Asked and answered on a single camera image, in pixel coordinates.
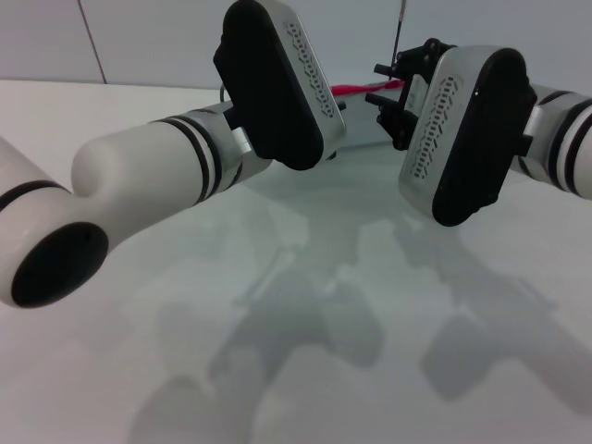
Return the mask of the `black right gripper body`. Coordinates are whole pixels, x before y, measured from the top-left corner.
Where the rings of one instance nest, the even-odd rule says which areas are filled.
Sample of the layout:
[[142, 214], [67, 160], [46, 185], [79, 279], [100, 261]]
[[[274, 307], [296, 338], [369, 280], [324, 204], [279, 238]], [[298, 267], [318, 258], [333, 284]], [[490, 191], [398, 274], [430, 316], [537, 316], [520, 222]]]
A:
[[396, 79], [403, 82], [398, 101], [399, 114], [421, 114], [438, 61], [453, 47], [453, 44], [445, 44], [438, 39], [428, 39], [421, 46], [397, 54]]

